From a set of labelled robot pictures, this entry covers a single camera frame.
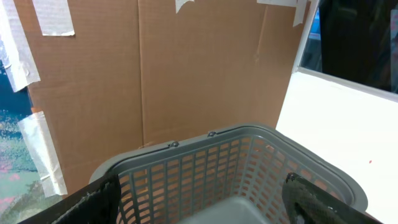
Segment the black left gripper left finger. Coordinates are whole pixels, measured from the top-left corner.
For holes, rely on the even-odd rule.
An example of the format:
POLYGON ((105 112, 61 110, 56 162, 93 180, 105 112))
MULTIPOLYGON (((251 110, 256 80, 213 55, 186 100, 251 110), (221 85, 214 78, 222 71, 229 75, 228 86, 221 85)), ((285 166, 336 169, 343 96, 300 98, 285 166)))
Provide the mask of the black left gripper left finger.
POLYGON ((115 224, 121 200, 119 176, 106 174, 22 224, 115 224))

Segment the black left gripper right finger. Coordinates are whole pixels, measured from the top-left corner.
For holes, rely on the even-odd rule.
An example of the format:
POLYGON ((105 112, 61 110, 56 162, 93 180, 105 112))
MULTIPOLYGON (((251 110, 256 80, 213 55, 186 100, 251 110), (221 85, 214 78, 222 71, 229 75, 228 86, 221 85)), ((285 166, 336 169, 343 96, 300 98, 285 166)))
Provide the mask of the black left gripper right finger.
POLYGON ((284 180, 282 200, 291 223, 381 224, 293 172, 284 180))

